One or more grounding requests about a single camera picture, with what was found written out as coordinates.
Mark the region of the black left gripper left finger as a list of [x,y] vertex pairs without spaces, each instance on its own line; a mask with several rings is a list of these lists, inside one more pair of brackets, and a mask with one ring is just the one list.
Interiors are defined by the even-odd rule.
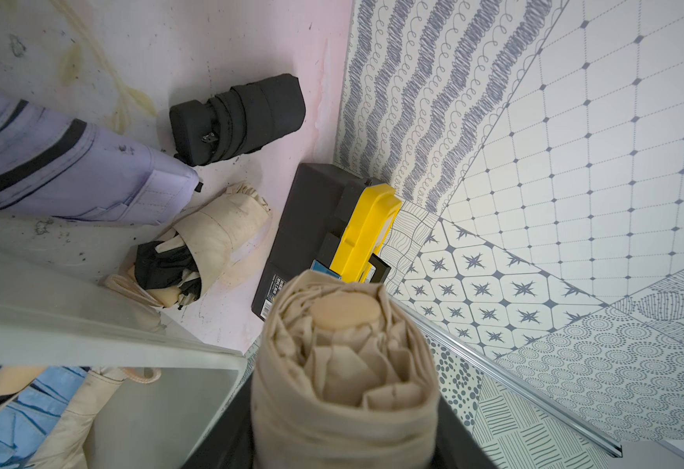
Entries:
[[183,463],[184,469],[250,469],[254,466],[252,378],[253,374],[249,374],[203,442]]

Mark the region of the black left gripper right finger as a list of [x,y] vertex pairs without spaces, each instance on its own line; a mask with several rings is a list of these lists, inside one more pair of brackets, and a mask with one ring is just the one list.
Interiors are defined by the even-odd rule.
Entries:
[[496,469],[444,397],[440,398],[433,469]]

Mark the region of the beige umbrella cover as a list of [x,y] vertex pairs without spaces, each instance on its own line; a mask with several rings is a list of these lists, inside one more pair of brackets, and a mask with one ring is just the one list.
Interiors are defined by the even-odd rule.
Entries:
[[162,370],[145,367],[92,367],[27,468],[88,468],[84,445],[97,415],[126,382],[151,384]]

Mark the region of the white plastic storage box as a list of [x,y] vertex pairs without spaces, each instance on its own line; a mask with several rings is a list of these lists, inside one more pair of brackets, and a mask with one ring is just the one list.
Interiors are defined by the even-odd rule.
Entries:
[[246,369],[238,352],[190,339],[175,324],[87,279],[31,261],[28,240],[62,246],[56,223],[0,215],[0,365],[161,369],[127,383],[93,424],[93,468],[179,468],[218,422]]

